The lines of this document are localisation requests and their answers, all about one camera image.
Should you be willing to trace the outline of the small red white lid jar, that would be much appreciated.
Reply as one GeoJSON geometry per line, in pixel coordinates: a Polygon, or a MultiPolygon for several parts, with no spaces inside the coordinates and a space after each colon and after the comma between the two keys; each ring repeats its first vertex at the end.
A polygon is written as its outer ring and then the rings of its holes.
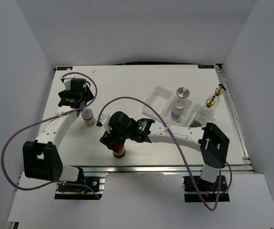
{"type": "Polygon", "coordinates": [[[81,112],[81,116],[87,126],[93,126],[96,124],[93,111],[90,108],[84,108],[81,112]]]}

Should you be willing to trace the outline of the red lid sauce jar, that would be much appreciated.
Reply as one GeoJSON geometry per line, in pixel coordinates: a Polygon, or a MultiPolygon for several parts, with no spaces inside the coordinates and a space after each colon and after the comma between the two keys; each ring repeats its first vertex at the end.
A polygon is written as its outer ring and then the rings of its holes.
{"type": "Polygon", "coordinates": [[[112,145],[114,146],[114,149],[116,149],[116,151],[112,151],[114,157],[122,158],[125,156],[126,151],[124,145],[120,145],[114,141],[112,142],[112,145]]]}

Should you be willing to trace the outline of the blue label silver lid jar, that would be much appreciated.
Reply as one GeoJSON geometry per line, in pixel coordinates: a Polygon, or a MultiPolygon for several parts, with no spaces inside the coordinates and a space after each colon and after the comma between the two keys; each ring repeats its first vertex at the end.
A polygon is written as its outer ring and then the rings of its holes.
{"type": "Polygon", "coordinates": [[[179,122],[186,107],[186,103],[183,99],[177,99],[174,101],[171,111],[171,118],[175,122],[179,122]]]}

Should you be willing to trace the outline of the tall silver lid spice jar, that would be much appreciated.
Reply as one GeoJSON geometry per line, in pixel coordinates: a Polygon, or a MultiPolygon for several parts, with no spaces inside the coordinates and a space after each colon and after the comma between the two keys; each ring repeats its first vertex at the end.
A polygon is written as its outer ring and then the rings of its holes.
{"type": "Polygon", "coordinates": [[[176,90],[176,95],[180,99],[187,99],[190,96],[190,90],[188,88],[186,88],[186,87],[179,87],[176,90]]]}

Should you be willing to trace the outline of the dark sauce glass bottle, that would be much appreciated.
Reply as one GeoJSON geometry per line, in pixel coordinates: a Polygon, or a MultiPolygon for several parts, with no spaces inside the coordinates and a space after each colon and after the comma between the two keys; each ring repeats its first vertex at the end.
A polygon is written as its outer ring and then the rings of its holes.
{"type": "Polygon", "coordinates": [[[216,101],[219,101],[218,96],[212,95],[211,97],[209,97],[206,100],[205,104],[197,111],[189,127],[194,128],[205,126],[213,115],[213,108],[216,104],[216,101]]]}

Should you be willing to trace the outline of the clear liquid glass bottle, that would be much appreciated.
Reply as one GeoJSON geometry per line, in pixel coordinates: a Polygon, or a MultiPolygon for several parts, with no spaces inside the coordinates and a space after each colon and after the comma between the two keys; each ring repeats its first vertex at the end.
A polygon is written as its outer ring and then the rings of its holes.
{"type": "Polygon", "coordinates": [[[214,100],[215,100],[215,106],[217,106],[220,102],[220,96],[226,91],[226,88],[223,84],[219,84],[219,86],[214,91],[214,100]]]}

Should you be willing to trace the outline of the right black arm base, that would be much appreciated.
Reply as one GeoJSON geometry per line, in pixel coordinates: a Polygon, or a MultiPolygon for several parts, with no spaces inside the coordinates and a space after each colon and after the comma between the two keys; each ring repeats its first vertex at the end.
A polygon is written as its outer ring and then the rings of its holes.
{"type": "MultiPolygon", "coordinates": [[[[218,194],[218,178],[214,183],[209,183],[201,180],[200,176],[194,176],[197,187],[206,202],[215,202],[216,196],[218,194]]],[[[227,181],[225,176],[222,176],[221,179],[221,188],[219,195],[219,202],[229,202],[230,197],[227,191],[227,181]]],[[[183,189],[184,189],[184,201],[185,203],[200,203],[201,199],[199,198],[196,189],[193,186],[190,176],[183,177],[183,189]]]]}

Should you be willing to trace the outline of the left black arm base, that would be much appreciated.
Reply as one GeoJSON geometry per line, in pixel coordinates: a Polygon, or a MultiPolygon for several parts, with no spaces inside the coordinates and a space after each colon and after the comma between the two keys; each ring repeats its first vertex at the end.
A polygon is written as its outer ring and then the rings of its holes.
{"type": "Polygon", "coordinates": [[[77,181],[61,182],[56,187],[55,200],[99,200],[102,197],[105,178],[87,175],[79,168],[77,181]]]}

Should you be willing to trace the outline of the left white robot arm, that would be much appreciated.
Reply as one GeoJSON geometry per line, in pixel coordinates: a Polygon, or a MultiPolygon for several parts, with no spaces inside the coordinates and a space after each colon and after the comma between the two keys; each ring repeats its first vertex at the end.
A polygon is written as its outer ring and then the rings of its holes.
{"type": "Polygon", "coordinates": [[[51,120],[35,140],[23,145],[24,173],[28,178],[66,181],[74,190],[81,190],[85,185],[81,169],[64,165],[58,149],[69,127],[78,118],[80,108],[94,95],[86,79],[71,77],[64,84],[65,90],[58,93],[60,102],[55,113],[56,119],[51,120]]]}

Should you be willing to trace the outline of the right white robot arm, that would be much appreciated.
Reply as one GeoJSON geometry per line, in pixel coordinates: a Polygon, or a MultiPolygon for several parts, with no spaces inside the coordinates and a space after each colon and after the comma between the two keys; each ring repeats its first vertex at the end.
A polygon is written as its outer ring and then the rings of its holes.
{"type": "Polygon", "coordinates": [[[165,127],[153,119],[134,120],[118,111],[111,116],[101,115],[97,126],[105,129],[100,142],[117,158],[125,155],[124,144],[127,139],[137,143],[178,143],[199,151],[204,162],[199,183],[205,190],[216,186],[219,171],[225,167],[230,140],[213,123],[207,123],[205,127],[165,127]]]}

